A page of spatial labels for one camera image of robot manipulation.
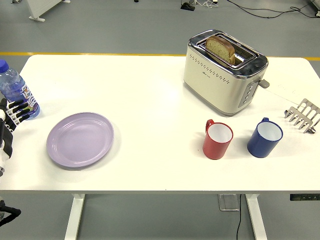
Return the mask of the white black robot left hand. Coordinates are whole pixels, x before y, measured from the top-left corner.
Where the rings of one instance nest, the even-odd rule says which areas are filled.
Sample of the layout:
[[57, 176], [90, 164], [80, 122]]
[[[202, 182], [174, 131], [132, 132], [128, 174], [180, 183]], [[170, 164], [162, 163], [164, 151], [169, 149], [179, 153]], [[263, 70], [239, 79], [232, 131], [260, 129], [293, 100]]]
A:
[[30, 117], [28, 104], [23, 100], [0, 101], [0, 175], [5, 172], [5, 163], [13, 153], [13, 132], [17, 126]]

